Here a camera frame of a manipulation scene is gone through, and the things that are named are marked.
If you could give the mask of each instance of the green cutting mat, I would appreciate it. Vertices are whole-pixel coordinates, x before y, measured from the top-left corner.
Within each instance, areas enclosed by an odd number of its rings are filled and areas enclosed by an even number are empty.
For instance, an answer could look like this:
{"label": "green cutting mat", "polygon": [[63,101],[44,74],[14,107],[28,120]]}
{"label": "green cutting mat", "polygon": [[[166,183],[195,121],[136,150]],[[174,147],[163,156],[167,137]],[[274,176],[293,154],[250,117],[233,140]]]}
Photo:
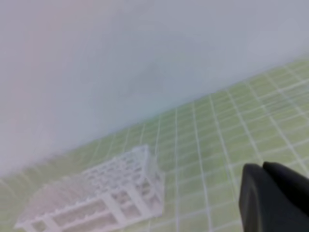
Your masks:
{"label": "green cutting mat", "polygon": [[167,173],[162,217],[124,232],[239,232],[243,164],[309,174],[309,61],[296,61],[3,178],[0,231],[41,184],[148,144]]}

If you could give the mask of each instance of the white wall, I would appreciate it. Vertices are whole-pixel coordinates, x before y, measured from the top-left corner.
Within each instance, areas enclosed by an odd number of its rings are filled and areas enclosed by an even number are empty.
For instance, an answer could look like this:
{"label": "white wall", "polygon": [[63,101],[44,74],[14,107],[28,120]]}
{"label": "white wall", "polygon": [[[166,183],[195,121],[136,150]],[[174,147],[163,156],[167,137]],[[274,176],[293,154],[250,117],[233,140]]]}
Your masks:
{"label": "white wall", "polygon": [[307,0],[0,2],[0,174],[309,47]]}

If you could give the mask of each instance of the grid line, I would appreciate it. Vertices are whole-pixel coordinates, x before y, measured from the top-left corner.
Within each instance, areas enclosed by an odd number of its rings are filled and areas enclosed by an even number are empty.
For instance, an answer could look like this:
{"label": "grid line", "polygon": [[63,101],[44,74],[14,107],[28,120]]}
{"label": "grid line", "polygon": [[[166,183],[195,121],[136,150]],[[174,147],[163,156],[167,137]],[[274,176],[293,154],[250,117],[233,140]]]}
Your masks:
{"label": "grid line", "polygon": [[196,135],[198,162],[199,162],[199,168],[201,170],[201,178],[202,178],[202,182],[203,182],[204,197],[205,197],[205,203],[206,203],[206,214],[207,214],[207,217],[208,217],[208,227],[209,227],[209,232],[212,232],[212,221],[211,221],[211,214],[210,214],[210,210],[209,210],[210,204],[209,204],[209,200],[208,200],[208,192],[207,192],[207,187],[206,187],[206,183],[205,183],[201,151],[200,151],[200,147],[199,147],[199,139],[198,139],[198,132],[197,132],[197,122],[196,122],[196,117],[195,117],[195,104],[194,104],[194,102],[192,103],[192,115],[193,115],[194,130],[195,130],[195,135]]}

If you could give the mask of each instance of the green grid mat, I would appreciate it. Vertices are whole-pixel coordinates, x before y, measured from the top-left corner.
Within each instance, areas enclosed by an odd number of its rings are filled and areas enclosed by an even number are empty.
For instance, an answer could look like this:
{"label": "green grid mat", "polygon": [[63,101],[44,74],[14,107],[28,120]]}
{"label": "green grid mat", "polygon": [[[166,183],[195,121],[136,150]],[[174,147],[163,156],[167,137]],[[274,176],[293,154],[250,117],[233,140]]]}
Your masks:
{"label": "green grid mat", "polygon": [[309,61],[252,77],[0,182],[0,231],[43,183],[148,144],[167,174],[166,207],[123,232],[239,232],[244,163],[309,174]]}

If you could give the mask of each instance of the black object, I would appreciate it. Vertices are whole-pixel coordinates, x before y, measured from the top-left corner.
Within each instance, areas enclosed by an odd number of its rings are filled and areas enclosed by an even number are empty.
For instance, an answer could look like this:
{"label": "black object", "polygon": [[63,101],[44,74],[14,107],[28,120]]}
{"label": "black object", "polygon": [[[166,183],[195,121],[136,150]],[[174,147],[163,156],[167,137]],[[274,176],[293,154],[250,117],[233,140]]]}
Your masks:
{"label": "black object", "polygon": [[309,180],[278,163],[246,164],[239,208],[244,232],[309,232]]}

